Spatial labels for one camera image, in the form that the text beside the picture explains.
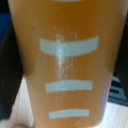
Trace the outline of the gripper right finger with blue tip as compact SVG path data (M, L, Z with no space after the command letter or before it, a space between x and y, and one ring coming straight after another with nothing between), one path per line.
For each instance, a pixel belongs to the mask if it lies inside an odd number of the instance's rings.
M114 75L112 78L108 101L128 107L128 99L124 95L120 80L116 75Z

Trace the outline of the gripper left finger with blue tip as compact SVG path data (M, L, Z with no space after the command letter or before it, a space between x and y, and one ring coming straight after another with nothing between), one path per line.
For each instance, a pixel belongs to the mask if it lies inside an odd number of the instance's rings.
M11 16L0 13L0 120L10 117L22 76Z

